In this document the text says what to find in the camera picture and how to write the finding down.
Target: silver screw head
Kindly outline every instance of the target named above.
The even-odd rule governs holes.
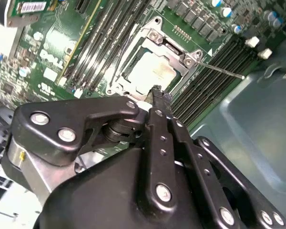
[[[43,113],[34,113],[31,115],[31,121],[36,125],[46,125],[49,123],[49,118]]]
[[[155,112],[156,112],[156,114],[157,114],[157,115],[159,115],[160,117],[162,117],[162,116],[163,116],[163,114],[162,114],[162,112],[161,112],[161,111],[156,110]]]
[[[206,146],[210,146],[210,143],[209,143],[206,139],[202,139],[202,142],[203,142]]]
[[[64,142],[73,142],[76,138],[75,132],[68,128],[58,131],[58,137]]]
[[[192,61],[191,59],[185,59],[185,61],[184,61],[184,63],[185,63],[186,66],[191,65],[192,62],[193,62],[193,61]]]
[[[199,58],[199,57],[201,57],[201,52],[196,52],[195,55],[196,55],[197,58]]]
[[[279,224],[279,225],[284,225],[284,221],[282,220],[282,218],[279,216],[279,214],[277,213],[273,213],[273,217],[275,218],[276,222]]]
[[[270,216],[266,212],[264,212],[264,211],[261,211],[261,214],[262,214],[263,220],[267,224],[272,225],[272,219],[270,218]]]
[[[224,221],[227,224],[229,224],[229,225],[233,225],[234,224],[234,218],[233,218],[232,214],[229,212],[228,209],[220,208],[220,214],[221,214],[222,218],[224,219]]]
[[[152,41],[156,41],[158,39],[159,35],[156,31],[152,31],[150,34],[149,34],[149,38],[152,40]]]
[[[163,202],[168,202],[172,198],[172,194],[170,190],[164,185],[157,185],[156,193],[158,197],[160,198],[160,200],[162,200]]]
[[[134,109],[134,108],[135,108],[134,103],[133,103],[133,102],[131,102],[131,101],[128,101],[128,102],[126,103],[126,105],[127,105],[127,106],[129,106],[129,107],[130,107],[130,108],[132,108],[132,109]]]
[[[178,125],[179,127],[182,127],[182,126],[183,126],[182,122],[180,122],[179,120],[177,120],[176,123],[177,123],[177,125]]]

